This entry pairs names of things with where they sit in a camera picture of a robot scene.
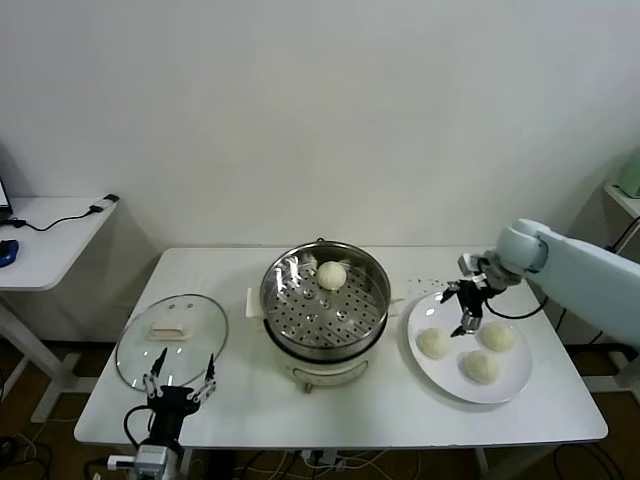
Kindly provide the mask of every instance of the cable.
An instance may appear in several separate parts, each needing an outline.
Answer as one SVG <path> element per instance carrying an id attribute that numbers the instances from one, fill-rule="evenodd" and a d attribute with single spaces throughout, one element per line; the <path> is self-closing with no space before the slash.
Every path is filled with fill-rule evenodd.
<path id="1" fill-rule="evenodd" d="M 84 475 L 84 480 L 91 480 L 93 477 L 91 476 L 90 467 L 104 467 L 107 468 L 107 458 L 95 458 L 93 460 L 89 460 L 82 466 L 82 473 Z"/>
<path id="2" fill-rule="evenodd" d="M 31 439 L 28 439 L 27 437 L 25 437 L 24 435 L 22 435 L 21 433 L 18 434 L 19 437 L 22 437 L 22 439 L 27 442 L 27 448 L 24 451 L 24 456 L 22 457 L 23 460 L 27 459 L 27 455 L 29 454 L 29 450 L 33 450 L 33 456 L 37 457 L 38 456 L 38 449 L 36 448 L 36 440 L 38 439 L 38 437 L 40 436 L 40 434 L 43 432 L 43 430 L 45 429 L 45 427 L 49 424 L 49 422 L 60 422 L 60 423 L 69 423 L 69 422 L 75 422 L 79 419 L 80 417 L 77 418 L 49 418 L 48 420 L 46 420 L 42 426 L 38 429 L 38 431 L 36 432 L 36 434 L 31 437 Z"/>
<path id="3" fill-rule="evenodd" d="M 538 305 L 534 310 L 531 310 L 529 313 L 525 313 L 523 315 L 505 315 L 504 313 L 496 312 L 491 305 L 489 305 L 488 300 L 484 301 L 484 305 L 487 307 L 491 313 L 493 313 L 496 317 L 506 318 L 507 320 L 523 320 L 525 318 L 533 317 L 536 313 L 539 313 L 544 306 L 549 301 L 549 297 L 545 297 L 540 305 Z"/>
<path id="4" fill-rule="evenodd" d="M 137 450 L 138 447 L 140 446 L 138 444 L 138 442 L 136 442 L 136 439 L 133 438 L 133 435 L 131 435 L 131 432 L 129 431 L 129 417 L 135 413 L 135 412 L 140 412 L 142 410 L 151 410 L 151 407 L 147 406 L 147 405 L 138 405 L 137 407 L 133 407 L 131 410 L 129 410 L 127 412 L 127 414 L 124 416 L 124 420 L 122 420 L 122 428 L 124 428 L 124 434 L 127 436 L 127 438 L 129 439 L 129 441 L 131 442 L 131 445 L 133 445 L 135 447 L 135 449 Z"/>
<path id="5" fill-rule="evenodd" d="M 384 470 L 382 470 L 378 465 L 376 465 L 374 463 L 378 458 L 380 458 L 383 454 L 385 454 L 387 452 L 388 452 L 388 450 L 383 450 L 382 452 L 377 454 L 375 457 L 373 457 L 371 460 L 365 460 L 363 458 L 343 457 L 343 458 L 346 458 L 346 459 L 355 460 L 357 462 L 364 462 L 362 465 L 358 465 L 357 467 L 351 467 L 349 465 L 344 465 L 343 468 L 345 468 L 347 470 L 359 470 L 361 468 L 364 468 L 364 467 L 367 467 L 367 466 L 371 466 L 371 467 L 375 468 L 378 471 L 378 473 L 380 475 L 382 475 L 384 478 L 386 478 L 387 480 L 393 480 L 393 478 L 391 478 Z M 421 461 L 420 457 L 418 457 L 418 472 L 416 473 L 416 478 L 420 474 L 420 470 L 422 470 L 422 461 Z"/>
<path id="6" fill-rule="evenodd" d="M 594 443 L 591 446 L 593 448 L 595 448 L 598 452 L 600 452 L 607 460 L 609 460 L 609 463 L 611 463 L 611 465 L 613 465 L 613 468 L 615 469 L 616 473 L 618 474 L 618 477 L 620 477 L 620 480 L 624 480 L 624 474 L 622 473 L 622 470 L 620 469 L 618 464 L 613 460 L 613 458 L 611 458 L 611 456 L 604 450 L 604 448 L 602 448 L 597 443 Z"/>
<path id="7" fill-rule="evenodd" d="M 640 216 L 635 217 L 633 220 L 631 220 L 627 225 L 627 228 L 625 228 L 624 231 L 622 232 L 622 235 L 620 235 L 618 239 L 615 242 L 613 242 L 613 245 L 607 247 L 606 250 L 616 253 L 616 251 L 618 251 L 618 245 L 620 245 L 620 242 L 624 239 L 624 237 L 627 236 L 627 233 L 629 233 L 631 228 L 633 228 L 633 226 L 636 224 L 638 220 L 640 220 Z"/>
<path id="8" fill-rule="evenodd" d="M 153 411 L 151 411 L 151 414 L 149 415 L 149 420 L 147 421 L 147 432 L 151 432 L 151 422 L 153 421 L 155 416 L 156 414 L 153 413 Z"/>
<path id="9" fill-rule="evenodd" d="M 560 318 L 558 319 L 558 323 L 556 323 L 556 328 L 555 331 L 556 333 L 558 333 L 560 331 L 560 326 L 562 325 L 562 322 L 564 321 L 564 316 L 567 314 L 567 309 L 563 309 L 562 313 L 560 314 Z"/>
<path id="10" fill-rule="evenodd" d="M 587 343 L 587 345 L 593 345 L 594 343 L 596 343 L 596 341 L 602 336 L 604 332 L 600 332 L 598 335 L 596 335 L 595 337 L 593 337 L 591 339 L 591 341 L 589 343 Z"/>
<path id="11" fill-rule="evenodd" d="M 53 459 L 53 455 L 51 453 L 51 448 L 44 443 L 36 443 L 35 445 L 45 449 L 48 454 L 47 463 L 45 463 L 42 459 L 33 457 L 24 460 L 15 460 L 15 457 L 18 453 L 18 450 L 21 448 L 25 448 L 24 446 L 18 446 L 18 442 L 14 437 L 1 437 L 0 438 L 0 472 L 9 468 L 15 467 L 19 465 L 27 465 L 30 463 L 38 463 L 42 469 L 44 470 L 41 479 L 48 480 L 51 478 L 51 461 Z"/>
<path id="12" fill-rule="evenodd" d="M 120 197 L 110 193 L 108 195 L 105 195 L 101 200 L 94 202 L 93 205 L 89 205 L 89 208 L 87 209 L 87 211 L 82 215 L 74 215 L 71 217 L 59 218 L 58 220 L 47 225 L 46 227 L 36 227 L 35 225 L 32 225 L 26 220 L 22 220 L 20 218 L 9 218 L 7 220 L 1 220 L 0 226 L 12 225 L 15 228 L 29 227 L 32 230 L 35 230 L 36 232 L 46 232 L 47 230 L 52 229 L 53 227 L 55 227 L 61 222 L 66 222 L 67 220 L 79 220 L 81 218 L 88 217 L 89 215 L 92 215 L 94 213 L 103 212 L 105 208 L 108 208 L 110 205 L 118 202 L 119 200 L 120 200 Z"/>
<path id="13" fill-rule="evenodd" d="M 285 451 L 282 454 L 282 460 L 280 460 L 280 464 L 276 467 L 276 471 L 273 472 L 273 475 L 271 475 L 269 477 L 269 480 L 275 480 L 275 478 L 278 476 L 278 473 L 280 473 L 280 469 L 282 468 L 282 466 L 284 465 L 284 461 L 287 459 L 287 452 Z"/>
<path id="14" fill-rule="evenodd" d="M 604 461 L 600 457 L 598 457 L 593 451 L 591 451 L 585 445 L 562 445 L 561 447 L 557 448 L 553 452 L 553 468 L 555 469 L 556 475 L 558 476 L 558 478 L 560 480 L 565 480 L 565 477 L 564 477 L 564 475 L 562 475 L 562 472 L 560 471 L 560 466 L 558 465 L 558 456 L 559 456 L 559 454 L 560 454 L 560 452 L 562 451 L 563 448 L 569 448 L 569 447 L 579 448 L 580 450 L 583 450 L 583 451 L 587 452 L 591 456 L 591 458 L 593 458 L 596 462 L 598 462 L 600 464 L 602 469 L 606 472 L 607 477 L 610 480 L 615 480 L 615 477 L 612 475 L 612 473 L 609 470 L 609 467 L 607 466 L 607 464 L 604 463 Z"/>
<path id="15" fill-rule="evenodd" d="M 282 473 L 282 475 L 280 475 L 280 479 L 282 480 L 284 477 L 287 476 L 287 473 L 289 473 L 289 470 L 291 470 L 291 467 L 293 467 L 293 464 L 296 463 L 296 460 L 298 459 L 298 456 L 300 455 L 300 452 L 298 450 L 296 450 L 293 454 L 293 458 L 291 459 L 291 463 L 289 463 L 289 466 L 286 468 L 286 470 Z"/>
<path id="16" fill-rule="evenodd" d="M 259 452 L 257 452 L 253 457 L 251 457 L 249 459 L 249 461 L 247 462 L 247 464 L 244 466 L 244 468 L 242 469 L 242 473 L 240 474 L 240 480 L 243 480 L 245 475 L 247 474 L 247 471 L 249 470 L 249 468 L 251 467 L 251 465 L 253 465 L 253 462 L 255 462 L 258 458 L 260 458 L 262 455 L 264 455 L 264 453 L 266 452 L 266 450 L 260 450 Z"/>
<path id="17" fill-rule="evenodd" d="M 80 220 L 81 218 L 85 218 L 88 217 L 89 215 L 91 215 L 92 213 L 95 213 L 93 210 L 87 210 L 85 213 L 83 213 L 82 215 L 76 215 L 74 217 L 64 217 L 64 218 L 59 218 L 58 220 L 56 220 L 55 222 L 50 223 L 49 225 L 47 225 L 44 228 L 40 228 L 40 227 L 36 227 L 35 225 L 31 225 L 29 222 L 27 222 L 26 220 L 19 220 L 19 219 L 11 219 L 11 220 L 17 220 L 18 222 L 22 223 L 24 221 L 24 224 L 21 226 L 25 226 L 25 227 L 29 227 L 33 230 L 35 230 L 36 232 L 46 232 L 47 230 L 50 230 L 51 228 L 55 227 L 56 225 L 58 225 L 61 222 L 66 222 L 67 220 Z"/>
<path id="18" fill-rule="evenodd" d="M 418 450 L 418 468 L 416 469 L 416 474 L 413 476 L 413 480 L 418 480 L 420 478 L 421 473 L 422 473 L 422 452 Z"/>

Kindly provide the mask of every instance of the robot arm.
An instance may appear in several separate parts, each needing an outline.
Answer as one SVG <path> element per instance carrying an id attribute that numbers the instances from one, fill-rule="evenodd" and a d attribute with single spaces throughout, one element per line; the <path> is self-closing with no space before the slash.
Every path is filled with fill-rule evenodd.
<path id="1" fill-rule="evenodd" d="M 546 225 L 518 220 L 502 231 L 495 250 L 463 255 L 459 263 L 471 278 L 450 284 L 463 310 L 457 334 L 477 330 L 478 301 L 481 318 L 482 302 L 526 278 L 607 335 L 640 349 L 640 265 L 630 260 Z"/>

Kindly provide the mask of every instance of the perforated steamer tray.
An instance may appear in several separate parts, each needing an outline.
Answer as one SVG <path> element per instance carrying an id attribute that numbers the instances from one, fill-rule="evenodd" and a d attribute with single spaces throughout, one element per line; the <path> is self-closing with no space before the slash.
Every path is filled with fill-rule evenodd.
<path id="1" fill-rule="evenodd" d="M 318 286 L 316 271 L 340 262 L 347 281 L 337 291 Z M 375 343 L 386 324 L 389 280 L 368 253 L 347 244 L 318 241 L 280 257 L 261 287 L 265 325 L 271 338 L 306 361 L 344 361 Z"/>

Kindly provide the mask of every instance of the white table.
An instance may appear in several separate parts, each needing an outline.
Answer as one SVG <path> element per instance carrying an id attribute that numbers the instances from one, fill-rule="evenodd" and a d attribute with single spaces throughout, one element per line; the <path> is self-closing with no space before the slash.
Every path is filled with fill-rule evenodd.
<path id="1" fill-rule="evenodd" d="M 216 365 L 218 389 L 200 411 L 187 417 L 180 443 L 187 448 L 385 449 L 499 445 L 550 445 L 600 439 L 607 425 L 560 340 L 545 317 L 520 322 L 533 352 L 527 388 L 504 405 L 474 405 L 434 385 L 411 357 L 404 314 L 409 301 L 395 306 L 370 368 L 356 381 L 302 393 L 273 359 L 275 347 L 259 320 L 245 318 L 247 287 L 255 287 L 281 248 L 180 248 L 167 250 L 132 314 L 176 294 L 216 299 L 227 311 L 230 334 Z M 483 247 L 368 248 L 388 272 L 394 297 L 414 299 L 430 280 L 460 276 L 461 252 Z M 505 313 L 530 311 L 538 303 L 527 286 L 493 300 Z M 75 428 L 84 443 L 123 445 L 125 413 L 145 403 L 142 392 L 118 377 L 113 353 Z M 147 416 L 134 415 L 134 437 L 146 438 Z M 532 463 L 539 452 L 517 462 Z M 493 472 L 487 478 L 510 474 Z"/>
<path id="2" fill-rule="evenodd" d="M 11 203 L 14 217 L 44 227 L 62 217 L 82 215 L 100 198 L 15 198 Z M 55 287 L 114 210 L 112 205 L 103 212 L 62 222 L 46 232 L 36 232 L 26 226 L 0 227 L 0 240 L 19 242 L 15 262 L 0 268 L 0 292 L 43 291 Z M 31 417 L 32 422 L 44 422 L 62 393 L 91 392 L 96 379 L 79 378 L 72 372 L 80 355 L 69 354 L 64 361 L 59 361 L 12 313 L 5 300 L 0 303 L 0 334 L 24 354 L 5 382 L 5 396 L 29 361 L 51 378 Z"/>

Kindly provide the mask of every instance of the computer mouse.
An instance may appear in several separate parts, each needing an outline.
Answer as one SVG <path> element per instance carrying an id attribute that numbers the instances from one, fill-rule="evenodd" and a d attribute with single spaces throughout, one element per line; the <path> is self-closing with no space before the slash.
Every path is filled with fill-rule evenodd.
<path id="1" fill-rule="evenodd" d="M 11 265 L 18 256 L 19 244 L 17 240 L 0 241 L 0 268 Z"/>

